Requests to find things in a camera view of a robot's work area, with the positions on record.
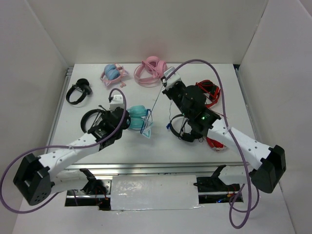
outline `pink headphones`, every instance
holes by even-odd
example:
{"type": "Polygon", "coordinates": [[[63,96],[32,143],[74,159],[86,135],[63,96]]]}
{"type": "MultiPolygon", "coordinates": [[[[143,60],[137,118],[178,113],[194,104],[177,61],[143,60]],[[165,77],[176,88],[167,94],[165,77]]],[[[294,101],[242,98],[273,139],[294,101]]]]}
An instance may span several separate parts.
{"type": "Polygon", "coordinates": [[[126,84],[122,82],[121,79],[128,74],[129,73],[123,68],[123,66],[120,66],[118,63],[108,64],[105,66],[104,71],[100,76],[100,79],[103,81],[105,86],[121,82],[122,88],[123,86],[126,86],[126,84]]]}
{"type": "Polygon", "coordinates": [[[139,85],[145,87],[154,87],[159,83],[167,69],[168,68],[165,61],[160,60],[156,56],[150,56],[145,61],[142,61],[142,64],[135,69],[134,77],[139,85]],[[152,76],[147,78],[140,78],[143,69],[145,69],[152,76]]]}

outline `cable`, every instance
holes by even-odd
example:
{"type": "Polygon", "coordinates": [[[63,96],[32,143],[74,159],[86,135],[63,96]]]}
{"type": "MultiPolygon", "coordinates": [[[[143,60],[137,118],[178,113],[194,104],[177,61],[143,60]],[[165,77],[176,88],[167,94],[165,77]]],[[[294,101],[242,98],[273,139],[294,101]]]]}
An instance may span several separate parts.
{"type": "MultiPolygon", "coordinates": [[[[124,109],[123,109],[123,113],[122,113],[122,116],[121,116],[121,119],[120,119],[120,122],[119,124],[117,125],[117,127],[112,131],[112,133],[110,133],[106,138],[100,140],[99,142],[96,142],[94,144],[91,144],[91,145],[84,145],[84,146],[73,146],[72,148],[73,149],[86,149],[86,148],[90,148],[90,147],[93,147],[93,146],[96,146],[96,145],[99,145],[105,141],[107,141],[109,138],[111,138],[118,130],[119,128],[121,127],[122,123],[123,123],[123,120],[125,119],[125,116],[126,116],[126,109],[127,109],[127,101],[126,101],[126,97],[124,95],[124,93],[120,90],[120,89],[117,89],[117,88],[114,88],[110,91],[109,93],[109,98],[111,98],[112,96],[112,93],[113,91],[118,91],[120,92],[120,94],[122,95],[123,97],[123,104],[124,104],[124,109]]],[[[31,149],[31,150],[28,150],[24,153],[22,153],[20,156],[16,157],[4,170],[3,174],[2,174],[2,177],[1,177],[1,180],[0,180],[0,201],[1,203],[3,204],[3,206],[13,212],[13,213],[17,213],[17,214],[27,214],[27,213],[31,213],[31,212],[34,212],[34,211],[37,211],[39,210],[40,208],[42,208],[43,206],[45,206],[46,204],[48,204],[57,194],[59,193],[55,193],[47,202],[45,202],[44,204],[42,204],[41,206],[38,206],[32,210],[28,210],[28,211],[19,211],[19,210],[15,210],[13,208],[11,208],[4,200],[3,198],[3,194],[2,194],[2,187],[3,187],[3,182],[4,182],[4,179],[5,179],[5,176],[6,174],[8,173],[9,169],[13,166],[14,163],[17,162],[17,160],[19,160],[20,158],[34,152],[34,151],[37,151],[37,150],[44,150],[44,149],[51,149],[51,148],[63,148],[63,149],[68,149],[68,145],[47,145],[47,146],[42,146],[42,147],[37,147],[37,148],[34,148],[34,149],[31,149]]]]}
{"type": "Polygon", "coordinates": [[[236,201],[236,199],[238,198],[239,194],[241,194],[242,192],[242,188],[244,186],[242,186],[242,188],[239,190],[239,192],[235,195],[236,199],[233,200],[233,202],[231,203],[231,206],[230,206],[230,211],[229,211],[229,216],[230,216],[230,223],[231,225],[236,228],[236,229],[240,229],[242,228],[248,218],[249,218],[249,215],[250,215],[250,211],[252,210],[252,186],[251,186],[251,182],[250,182],[250,177],[249,177],[249,173],[248,173],[248,168],[247,168],[247,162],[245,160],[245,157],[244,157],[244,154],[243,154],[243,151],[242,149],[240,148],[239,146],[239,143],[237,141],[237,139],[235,138],[232,130],[229,128],[229,123],[228,123],[228,119],[226,117],[226,112],[225,112],[225,101],[224,101],[224,92],[223,92],[223,86],[222,86],[222,82],[221,82],[221,78],[218,74],[218,72],[216,71],[215,67],[213,67],[209,62],[205,61],[205,60],[202,60],[202,59],[192,59],[192,60],[189,60],[189,61],[186,61],[182,64],[180,64],[177,68],[175,68],[167,77],[165,80],[168,80],[177,70],[179,70],[181,67],[183,67],[185,64],[188,64],[188,63],[192,63],[192,62],[201,62],[201,63],[205,63],[207,64],[208,66],[211,67],[211,69],[214,71],[217,79],[218,79],[218,82],[219,82],[219,85],[220,85],[220,89],[221,89],[221,96],[222,96],[222,110],[223,110],[223,116],[224,116],[224,122],[225,122],[225,125],[226,127],[229,129],[229,133],[231,135],[231,137],[233,138],[233,141],[235,142],[235,145],[237,146],[238,148],[238,151],[239,151],[239,154],[242,158],[242,161],[243,161],[243,164],[244,164],[244,168],[245,168],[245,173],[246,173],[246,177],[247,177],[247,187],[248,187],[248,205],[247,205],[247,210],[246,210],[246,215],[245,215],[245,218],[244,220],[242,221],[241,224],[239,225],[235,225],[233,223],[233,220],[232,220],[232,210],[233,210],[233,205],[234,205],[234,202],[236,201]]]}
{"type": "Polygon", "coordinates": [[[76,206],[78,206],[78,200],[77,200],[77,197],[76,197],[75,190],[73,189],[72,191],[73,191],[73,194],[74,194],[74,199],[75,199],[76,206]]]}
{"type": "Polygon", "coordinates": [[[171,121],[171,105],[173,103],[173,100],[170,101],[170,107],[169,107],[169,122],[171,121]]]}
{"type": "MultiPolygon", "coordinates": [[[[258,205],[258,203],[259,203],[259,200],[260,200],[260,193],[259,193],[259,190],[258,190],[257,188],[256,188],[256,190],[257,190],[257,201],[255,202],[254,206],[251,208],[250,211],[253,211],[253,210],[257,207],[257,205],[258,205]]],[[[229,205],[231,205],[232,203],[235,203],[235,201],[236,201],[237,198],[239,197],[239,196],[236,197],[237,194],[231,196],[231,198],[230,198],[230,200],[229,200],[229,205]]],[[[239,209],[237,209],[237,208],[235,208],[235,207],[233,207],[233,210],[235,210],[235,211],[237,211],[237,212],[240,212],[240,213],[246,213],[246,212],[247,212],[247,211],[239,210],[239,209]]]]}

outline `white enclosure wall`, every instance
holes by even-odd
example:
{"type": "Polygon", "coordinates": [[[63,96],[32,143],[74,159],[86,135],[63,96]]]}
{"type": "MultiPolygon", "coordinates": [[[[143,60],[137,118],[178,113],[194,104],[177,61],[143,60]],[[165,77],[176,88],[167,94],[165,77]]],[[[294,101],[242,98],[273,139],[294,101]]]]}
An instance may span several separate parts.
{"type": "Polygon", "coordinates": [[[267,0],[29,0],[66,61],[241,63],[267,0]]]}
{"type": "MultiPolygon", "coordinates": [[[[0,174],[20,153],[45,145],[64,81],[66,65],[21,0],[0,3],[0,174]]],[[[4,197],[19,209],[22,196],[12,183],[4,197]]],[[[11,233],[16,215],[0,205],[0,232],[11,233]]]]}
{"type": "Polygon", "coordinates": [[[239,73],[261,140],[285,148],[281,186],[298,234],[311,233],[312,17],[270,0],[239,73]]]}

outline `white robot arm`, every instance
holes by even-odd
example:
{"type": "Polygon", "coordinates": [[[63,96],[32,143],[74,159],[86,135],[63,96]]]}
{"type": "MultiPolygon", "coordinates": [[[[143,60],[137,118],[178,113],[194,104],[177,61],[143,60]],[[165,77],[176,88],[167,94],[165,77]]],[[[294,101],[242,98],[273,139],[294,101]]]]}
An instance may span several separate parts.
{"type": "Polygon", "coordinates": [[[131,121],[123,102],[122,95],[114,95],[110,110],[101,110],[90,130],[67,146],[38,157],[28,154],[23,158],[13,182],[30,205],[41,203],[49,194],[70,189],[86,193],[96,187],[105,190],[102,181],[89,170],[64,169],[121,138],[131,121]]]}
{"type": "MultiPolygon", "coordinates": [[[[164,73],[163,94],[173,100],[181,113],[188,119],[188,124],[193,131],[203,137],[217,140],[239,154],[237,144],[230,134],[225,120],[206,108],[206,97],[200,88],[195,85],[186,87],[175,70],[177,69],[171,67],[164,73]]],[[[249,172],[252,183],[259,190],[272,193],[286,170],[284,149],[278,145],[272,148],[262,144],[235,128],[231,128],[231,131],[250,165],[249,168],[253,169],[249,172]]],[[[214,176],[217,176],[226,185],[247,182],[243,166],[222,165],[216,170],[214,176]]]]}

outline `white tabletop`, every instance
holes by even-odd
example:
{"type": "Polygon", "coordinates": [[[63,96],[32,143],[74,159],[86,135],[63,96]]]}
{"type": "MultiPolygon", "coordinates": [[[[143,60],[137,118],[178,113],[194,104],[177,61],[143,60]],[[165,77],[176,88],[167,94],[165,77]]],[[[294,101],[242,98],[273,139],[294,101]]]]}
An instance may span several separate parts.
{"type": "MultiPolygon", "coordinates": [[[[64,101],[58,124],[53,136],[52,144],[68,144],[79,138],[83,132],[80,129],[82,116],[91,109],[102,105],[109,108],[108,94],[113,87],[120,88],[114,84],[106,88],[99,79],[106,64],[76,64],[70,79],[69,87],[75,84],[80,78],[86,78],[91,84],[93,94],[77,106],[70,105],[64,101]]],[[[123,64],[130,72],[124,82],[127,86],[121,90],[125,93],[127,107],[144,105],[152,108],[155,99],[160,91],[161,85],[154,88],[146,88],[138,85],[133,77],[133,72],[138,64],[123,64]]],[[[223,82],[226,111],[231,126],[243,133],[253,137],[253,130],[250,124],[248,113],[245,107],[242,93],[237,81],[235,70],[232,64],[214,65],[223,82]]],[[[204,79],[210,79],[217,84],[216,76],[205,64],[188,64],[178,71],[186,85],[194,85],[204,79]]],[[[79,92],[72,94],[72,99],[79,92]]],[[[151,138],[145,138],[134,131],[123,131],[122,138],[113,145],[105,148],[79,161],[79,163],[196,163],[196,162],[241,162],[238,155],[226,150],[221,153],[214,152],[206,141],[200,143],[188,143],[179,140],[170,130],[166,129],[169,123],[170,101],[164,94],[160,94],[153,110],[153,121],[151,138]]],[[[216,112],[222,112],[221,98],[213,107],[216,112]]],[[[173,103],[171,106],[171,117],[180,114],[180,111],[173,103]]],[[[177,129],[181,126],[180,120],[175,121],[177,129]]]]}
{"type": "MultiPolygon", "coordinates": [[[[76,64],[70,85],[79,78],[87,78],[94,91],[81,107],[63,104],[53,144],[66,144],[82,135],[80,119],[88,110],[99,104],[108,107],[108,92],[99,80],[105,64],[76,64]]],[[[124,64],[133,73],[136,64],[124,64]]],[[[216,64],[225,89],[225,103],[229,123],[245,134],[253,137],[251,124],[243,97],[231,64],[216,64]]],[[[212,71],[202,64],[191,64],[179,71],[186,85],[196,81],[210,79],[214,82],[212,71]]],[[[160,87],[143,88],[135,83],[133,77],[125,80],[122,88],[129,106],[145,105],[151,107],[160,87]]],[[[83,163],[149,163],[149,162],[240,162],[240,158],[230,151],[214,153],[205,142],[188,144],[178,140],[165,126],[168,123],[170,102],[160,95],[154,112],[155,126],[152,138],[133,135],[124,131],[123,137],[114,145],[107,147],[94,156],[87,157],[83,163]]],[[[221,102],[214,107],[221,112],[221,102]]],[[[178,114],[173,105],[172,116],[178,114]]],[[[243,198],[247,200],[247,190],[243,198]]],[[[117,234],[293,234],[293,226],[279,185],[272,194],[260,193],[258,207],[252,211],[250,219],[243,229],[234,229],[229,222],[229,204],[205,204],[191,210],[154,210],[154,211],[98,211],[97,207],[64,207],[66,193],[61,193],[42,209],[31,214],[18,215],[13,234],[65,234],[65,233],[117,233],[117,234]]],[[[238,203],[236,207],[246,209],[247,203],[238,203]]],[[[28,210],[25,199],[20,207],[28,210]]],[[[244,214],[233,214],[235,224],[239,224],[244,214]]]]}

